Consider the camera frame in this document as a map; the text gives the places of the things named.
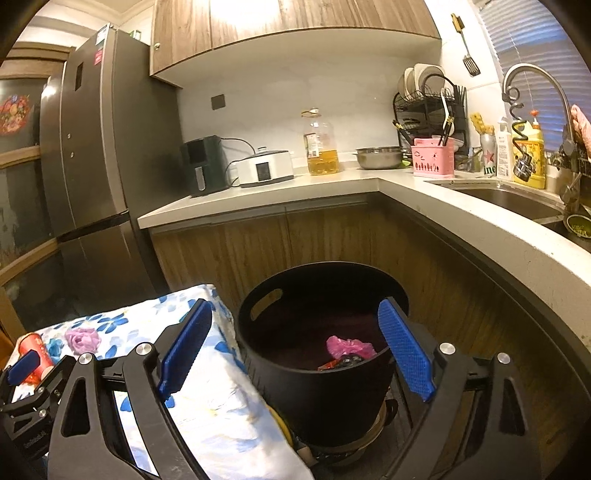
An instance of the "wooden cabinet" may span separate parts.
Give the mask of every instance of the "wooden cabinet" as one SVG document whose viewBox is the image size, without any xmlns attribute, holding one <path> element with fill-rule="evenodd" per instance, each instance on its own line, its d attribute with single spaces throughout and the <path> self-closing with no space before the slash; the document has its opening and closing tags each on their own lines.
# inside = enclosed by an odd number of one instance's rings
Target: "wooden cabinet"
<svg viewBox="0 0 591 480">
<path fill-rule="evenodd" d="M 439 38 L 424 0 L 156 0 L 151 71 L 241 40 L 318 28 Z"/>
<path fill-rule="evenodd" d="M 212 48 L 285 30 L 278 0 L 210 0 Z"/>
<path fill-rule="evenodd" d="M 438 37 L 423 0 L 279 0 L 284 30 L 362 27 Z"/>
<path fill-rule="evenodd" d="M 173 290 L 216 285 L 234 315 L 262 280 L 316 261 L 373 265 L 396 278 L 410 318 L 462 352 L 503 351 L 518 365 L 532 407 L 543 475 L 560 462 L 591 414 L 589 396 L 556 343 L 457 241 L 380 194 L 331 207 L 295 204 L 283 213 L 154 233 Z"/>
<path fill-rule="evenodd" d="M 156 0 L 151 73 L 212 48 L 209 0 Z"/>
</svg>

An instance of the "pink plastic bag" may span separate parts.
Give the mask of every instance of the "pink plastic bag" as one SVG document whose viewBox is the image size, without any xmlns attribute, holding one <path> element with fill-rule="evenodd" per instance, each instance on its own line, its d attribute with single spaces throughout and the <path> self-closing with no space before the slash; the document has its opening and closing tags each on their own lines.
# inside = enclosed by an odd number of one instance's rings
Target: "pink plastic bag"
<svg viewBox="0 0 591 480">
<path fill-rule="evenodd" d="M 363 343 L 361 340 L 343 340 L 333 335 L 326 341 L 326 349 L 335 360 L 340 360 L 343 355 L 356 353 L 365 360 L 377 355 L 371 343 Z"/>
</svg>

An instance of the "red can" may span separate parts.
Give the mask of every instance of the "red can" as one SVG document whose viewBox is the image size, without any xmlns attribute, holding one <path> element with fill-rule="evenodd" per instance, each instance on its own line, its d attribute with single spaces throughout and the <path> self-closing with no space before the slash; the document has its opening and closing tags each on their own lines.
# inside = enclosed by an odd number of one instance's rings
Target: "red can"
<svg viewBox="0 0 591 480">
<path fill-rule="evenodd" d="M 39 354 L 39 360 L 41 362 L 35 371 L 27 377 L 25 382 L 37 386 L 41 383 L 41 379 L 44 378 L 43 372 L 53 367 L 53 361 L 49 356 L 47 348 L 45 348 L 43 340 L 41 340 L 41 335 L 38 333 L 28 333 L 18 342 L 18 353 L 21 356 L 30 350 L 35 350 Z"/>
</svg>

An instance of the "white countertop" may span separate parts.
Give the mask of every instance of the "white countertop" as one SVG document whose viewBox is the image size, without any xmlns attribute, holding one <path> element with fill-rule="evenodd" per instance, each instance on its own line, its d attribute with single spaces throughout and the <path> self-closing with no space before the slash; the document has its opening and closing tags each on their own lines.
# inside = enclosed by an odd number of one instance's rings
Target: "white countertop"
<svg viewBox="0 0 591 480">
<path fill-rule="evenodd" d="M 139 226 L 151 228 L 298 200 L 381 192 L 438 223 L 507 270 L 554 310 L 591 351 L 591 254 L 516 213 L 429 180 L 433 179 L 413 176 L 410 168 L 347 168 L 320 177 L 301 174 L 268 186 L 187 197 L 140 217 Z"/>
</svg>

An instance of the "stainless steel refrigerator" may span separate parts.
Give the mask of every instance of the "stainless steel refrigerator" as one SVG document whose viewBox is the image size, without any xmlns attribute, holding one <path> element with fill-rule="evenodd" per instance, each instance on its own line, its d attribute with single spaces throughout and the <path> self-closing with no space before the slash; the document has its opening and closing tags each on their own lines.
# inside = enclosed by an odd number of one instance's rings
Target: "stainless steel refrigerator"
<svg viewBox="0 0 591 480">
<path fill-rule="evenodd" d="M 41 100 L 43 184 L 76 308 L 168 293 L 141 215 L 187 195 L 176 89 L 150 48 L 105 27 L 72 52 Z"/>
</svg>

